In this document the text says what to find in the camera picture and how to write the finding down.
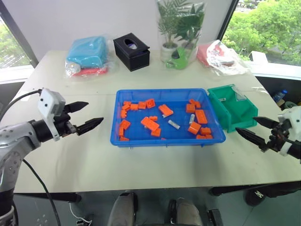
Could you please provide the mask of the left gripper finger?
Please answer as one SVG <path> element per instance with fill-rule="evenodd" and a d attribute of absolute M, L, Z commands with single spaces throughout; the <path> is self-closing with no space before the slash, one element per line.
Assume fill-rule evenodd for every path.
<path fill-rule="evenodd" d="M 81 110 L 88 104 L 89 104 L 88 102 L 84 102 L 84 101 L 73 102 L 73 103 L 65 105 L 64 112 L 65 113 L 74 113 L 74 112 Z"/>
<path fill-rule="evenodd" d="M 76 133 L 78 136 L 81 136 L 94 128 L 96 128 L 101 122 L 104 120 L 103 117 L 93 118 L 91 120 L 86 121 L 84 124 L 80 126 L 76 126 Z"/>

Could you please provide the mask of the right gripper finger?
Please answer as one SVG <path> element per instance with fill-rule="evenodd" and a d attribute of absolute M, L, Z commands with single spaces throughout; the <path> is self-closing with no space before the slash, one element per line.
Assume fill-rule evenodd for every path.
<path fill-rule="evenodd" d="M 267 149 L 267 144 L 265 139 L 256 135 L 254 132 L 244 129 L 244 128 L 235 128 L 240 136 L 244 139 L 250 141 L 251 143 L 257 145 L 260 149 Z"/>
<path fill-rule="evenodd" d="M 260 125 L 268 128 L 268 129 L 273 129 L 275 128 L 279 122 L 275 121 L 275 120 L 272 120 L 270 118 L 267 118 L 267 117 L 253 117 L 253 119 Z"/>

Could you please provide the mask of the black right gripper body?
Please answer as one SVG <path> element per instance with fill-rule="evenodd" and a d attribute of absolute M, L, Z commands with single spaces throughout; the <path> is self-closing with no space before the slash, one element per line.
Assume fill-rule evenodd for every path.
<path fill-rule="evenodd" d="M 292 141 L 289 139 L 289 129 L 291 129 L 291 123 L 289 120 L 279 122 L 279 124 L 271 129 L 271 135 L 267 144 L 267 149 L 261 149 L 266 152 L 271 149 L 279 153 L 292 153 Z"/>

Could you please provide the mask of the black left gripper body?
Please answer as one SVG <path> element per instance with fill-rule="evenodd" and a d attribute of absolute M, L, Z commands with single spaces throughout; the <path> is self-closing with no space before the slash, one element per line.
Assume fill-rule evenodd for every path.
<path fill-rule="evenodd" d="M 65 137 L 70 134 L 77 133 L 76 125 L 70 123 L 70 115 L 72 111 L 69 108 L 65 108 L 61 115 L 54 117 L 54 125 L 59 134 L 59 137 Z"/>

